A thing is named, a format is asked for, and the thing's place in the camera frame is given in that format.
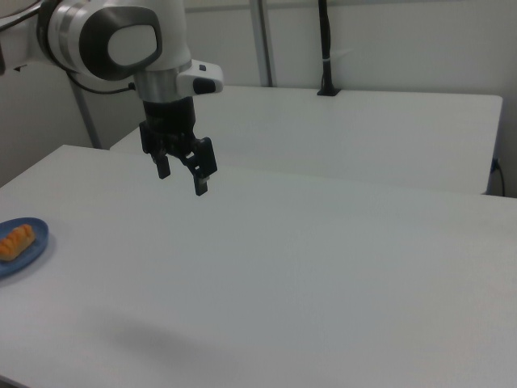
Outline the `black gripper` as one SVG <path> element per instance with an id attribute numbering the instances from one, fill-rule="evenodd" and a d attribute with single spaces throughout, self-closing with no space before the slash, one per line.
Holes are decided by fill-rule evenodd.
<path id="1" fill-rule="evenodd" d="M 183 158 L 183 165 L 192 173 L 195 194 L 202 196 L 208 191 L 210 176 L 217 172 L 217 164 L 211 139 L 195 137 L 193 98 L 170 103 L 144 101 L 143 104 L 142 148 L 153 159 L 159 179 L 170 176 L 167 155 Z"/>

